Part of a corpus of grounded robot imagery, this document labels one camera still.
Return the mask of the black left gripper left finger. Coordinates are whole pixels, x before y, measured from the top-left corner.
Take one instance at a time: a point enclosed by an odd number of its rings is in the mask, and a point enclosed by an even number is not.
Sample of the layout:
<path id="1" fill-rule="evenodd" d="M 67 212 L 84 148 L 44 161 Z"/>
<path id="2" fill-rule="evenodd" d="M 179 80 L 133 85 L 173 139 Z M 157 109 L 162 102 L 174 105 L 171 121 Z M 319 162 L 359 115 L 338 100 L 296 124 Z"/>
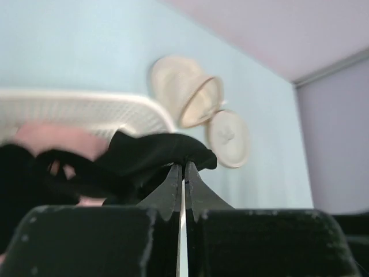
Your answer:
<path id="1" fill-rule="evenodd" d="M 178 276 L 182 168 L 136 206 L 40 206 L 22 219 L 2 276 Z"/>

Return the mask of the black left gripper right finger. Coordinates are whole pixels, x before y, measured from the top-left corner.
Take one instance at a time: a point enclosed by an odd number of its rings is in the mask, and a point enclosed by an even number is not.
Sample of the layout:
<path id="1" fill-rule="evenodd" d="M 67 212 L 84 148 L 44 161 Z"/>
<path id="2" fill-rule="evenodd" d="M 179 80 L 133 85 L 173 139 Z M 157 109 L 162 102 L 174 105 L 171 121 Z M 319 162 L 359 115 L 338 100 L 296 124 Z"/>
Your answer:
<path id="1" fill-rule="evenodd" d="M 190 276 L 362 276 L 363 215 L 236 209 L 184 171 Z"/>

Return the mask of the black bra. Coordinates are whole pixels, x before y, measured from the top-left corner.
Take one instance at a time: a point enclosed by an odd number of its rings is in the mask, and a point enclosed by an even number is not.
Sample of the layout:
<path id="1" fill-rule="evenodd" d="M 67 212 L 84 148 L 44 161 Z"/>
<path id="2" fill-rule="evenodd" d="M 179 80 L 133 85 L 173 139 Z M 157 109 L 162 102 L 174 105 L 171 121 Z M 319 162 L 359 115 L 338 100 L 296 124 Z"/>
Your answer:
<path id="1" fill-rule="evenodd" d="M 82 197 L 136 204 L 166 178 L 170 165 L 193 162 L 198 170 L 217 167 L 215 154 L 180 133 L 138 138 L 116 132 L 96 160 L 53 148 L 38 155 L 8 143 L 1 146 L 1 252 L 19 221 L 34 207 L 77 205 Z"/>

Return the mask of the beige mesh laundry bag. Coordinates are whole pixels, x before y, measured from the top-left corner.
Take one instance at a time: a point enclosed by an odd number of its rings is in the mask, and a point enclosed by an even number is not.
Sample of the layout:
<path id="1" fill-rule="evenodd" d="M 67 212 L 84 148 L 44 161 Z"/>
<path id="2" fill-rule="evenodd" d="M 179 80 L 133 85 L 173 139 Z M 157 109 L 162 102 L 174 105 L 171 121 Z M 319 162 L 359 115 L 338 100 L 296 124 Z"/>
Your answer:
<path id="1" fill-rule="evenodd" d="M 158 59 L 148 73 L 156 100 L 182 129 L 205 126 L 205 137 L 219 163 L 242 167 L 250 154 L 250 134 L 236 112 L 223 109 L 220 77 L 204 71 L 191 58 L 169 55 Z"/>

